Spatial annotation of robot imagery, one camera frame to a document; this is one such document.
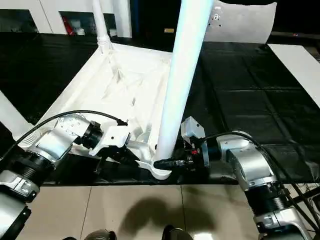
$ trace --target tiled floor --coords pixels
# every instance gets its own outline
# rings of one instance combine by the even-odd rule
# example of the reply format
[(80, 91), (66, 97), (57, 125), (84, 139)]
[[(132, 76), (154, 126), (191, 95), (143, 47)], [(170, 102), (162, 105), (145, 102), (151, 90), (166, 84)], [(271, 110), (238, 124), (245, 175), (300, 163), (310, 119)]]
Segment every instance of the tiled floor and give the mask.
[(256, 240), (252, 212), (239, 186), (43, 187), (19, 240), (83, 240), (113, 230), (118, 240), (161, 240), (168, 224), (193, 237)]

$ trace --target black wire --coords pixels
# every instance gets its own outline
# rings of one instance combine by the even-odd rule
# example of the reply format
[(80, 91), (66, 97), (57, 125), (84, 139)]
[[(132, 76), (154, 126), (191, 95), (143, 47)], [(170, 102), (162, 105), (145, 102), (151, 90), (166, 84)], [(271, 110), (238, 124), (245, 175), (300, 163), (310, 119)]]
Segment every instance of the black wire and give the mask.
[(34, 126), (30, 131), (28, 131), (27, 133), (25, 133), (24, 135), (22, 135), (6, 152), (5, 154), (2, 156), (1, 158), (1, 161), (0, 163), (1, 164), (6, 164), (4, 161), (4, 159), (7, 159), (9, 154), (11, 153), (11, 151), (23, 140), (25, 139), (27, 136), (29, 136), (30, 134), (32, 134), (34, 131), (36, 131), (37, 129), (39, 129), (40, 127), (42, 127), (43, 125), (45, 125), (46, 123), (52, 121), (52, 120), (55, 120), (57, 118), (60, 118), (60, 117), (63, 117), (63, 116), (66, 116), (66, 115), (70, 115), (70, 114), (96, 114), (96, 115), (101, 115), (101, 116), (104, 116), (104, 117), (107, 117), (107, 118), (110, 118), (110, 119), (113, 119), (115, 120), (118, 125), (128, 125), (126, 122), (122, 121), (121, 119), (115, 117), (115, 116), (112, 116), (112, 115), (109, 115), (109, 114), (106, 114), (106, 113), (103, 113), (103, 112), (99, 112), (99, 111), (92, 111), (92, 110), (73, 110), (73, 111), (66, 111), (66, 112), (62, 112), (62, 113), (59, 113), (57, 115), (54, 115), (52, 117), (49, 117), (48, 119), (42, 121), (41, 123), (37, 124), (36, 126)]
[(281, 181), (280, 175), (277, 171), (277, 169), (275, 167), (273, 167), (273, 164), (275, 164), (277, 166), (278, 169), (281, 170), (281, 172), (284, 174), (284, 176), (287, 178), (287, 180), (289, 182), (291, 182), (291, 185), (293, 186), (293, 188), (295, 189), (295, 191), (298, 193), (299, 196), (301, 196), (304, 204), (306, 205), (306, 207), (308, 208), (308, 210), (310, 211), (310, 213), (312, 214), (317, 226), (315, 225), (315, 223), (311, 220), (311, 218), (309, 218), (307, 216), (307, 214), (295, 203), (295, 201), (292, 199), (292, 197), (287, 194), (287, 198), (289, 199), (289, 201), (291, 202), (292, 205), (294, 205), (294, 207), (297, 209), (297, 211), (300, 212), (300, 214), (304, 217), (304, 219), (314, 228), (315, 231), (317, 231), (318, 234), (320, 234), (320, 220), (319, 217), (316, 213), (316, 211), (314, 210), (314, 208), (310, 205), (310, 203), (308, 202), (308, 200), (306, 199), (306, 197), (304, 196), (304, 194), (301, 192), (301, 190), (298, 188), (298, 186), (293, 183), (293, 179), (290, 177), (290, 175), (287, 173), (287, 171), (282, 167), (282, 165), (276, 160), (276, 158), (267, 150), (265, 149), (260, 143), (258, 143), (256, 140), (254, 140), (252, 137), (248, 136), (247, 134), (241, 133), (241, 132), (235, 132), (235, 131), (230, 131), (230, 132), (223, 132), (223, 133), (218, 133), (218, 134), (212, 134), (209, 136), (206, 136), (204, 138), (202, 138), (203, 141), (206, 141), (208, 139), (212, 139), (212, 138), (218, 138), (221, 136), (225, 136), (225, 135), (236, 135), (236, 136), (241, 136), (249, 141), (251, 141), (253, 144), (255, 144), (258, 148), (260, 148), (262, 151), (264, 151), (265, 154), (267, 154), (267, 156), (272, 160), (271, 163), (271, 169), (273, 170), (273, 173), (275, 174), (276, 178), (278, 179), (280, 186), (282, 188), (285, 188), (284, 184)]

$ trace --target red object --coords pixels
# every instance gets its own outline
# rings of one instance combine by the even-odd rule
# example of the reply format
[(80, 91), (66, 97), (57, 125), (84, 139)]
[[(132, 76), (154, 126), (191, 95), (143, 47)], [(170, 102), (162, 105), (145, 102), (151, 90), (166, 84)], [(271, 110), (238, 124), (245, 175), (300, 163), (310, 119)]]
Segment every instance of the red object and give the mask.
[(75, 32), (72, 29), (71, 25), (69, 24), (68, 19), (65, 16), (63, 16), (62, 20), (63, 20), (63, 23), (64, 23), (64, 27), (65, 27), (66, 33), (68, 35), (75, 35)]

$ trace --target white tube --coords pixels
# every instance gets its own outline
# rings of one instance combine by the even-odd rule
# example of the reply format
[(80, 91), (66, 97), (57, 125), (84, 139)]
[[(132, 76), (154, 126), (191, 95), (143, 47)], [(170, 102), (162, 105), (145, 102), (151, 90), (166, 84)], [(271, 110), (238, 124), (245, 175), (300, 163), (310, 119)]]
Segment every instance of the white tube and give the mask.
[(100, 0), (92, 0), (93, 16), (96, 27), (96, 39), (101, 52), (104, 53), (110, 47), (110, 38), (107, 33), (104, 14), (101, 9)]
[(214, 0), (182, 0), (155, 161), (174, 150)]
[[(6, 98), (6, 96), (0, 91), (0, 122), (12, 133), (14, 140), (19, 139), (23, 134), (28, 132), (33, 125), (26, 121), (26, 119), (18, 112), (15, 106)], [(27, 148), (39, 136), (38, 132), (29, 135), (23, 140), (19, 146)]]

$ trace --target white panel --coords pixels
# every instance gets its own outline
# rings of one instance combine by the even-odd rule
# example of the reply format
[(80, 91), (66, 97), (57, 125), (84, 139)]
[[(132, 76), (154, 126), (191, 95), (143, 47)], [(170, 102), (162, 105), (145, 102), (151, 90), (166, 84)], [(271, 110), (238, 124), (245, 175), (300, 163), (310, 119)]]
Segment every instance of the white panel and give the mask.
[[(67, 34), (59, 11), (92, 13), (92, 0), (40, 0), (54, 34)], [(100, 0), (105, 14), (114, 14), (119, 37), (131, 37), (129, 0)]]
[(264, 44), (274, 24), (276, 6), (276, 2), (269, 5), (241, 5), (216, 0), (204, 41)]
[(320, 107), (320, 63), (303, 46), (269, 44), (269, 47)]
[(39, 0), (0, 0), (0, 9), (29, 10), (39, 32), (43, 34), (52, 33)]

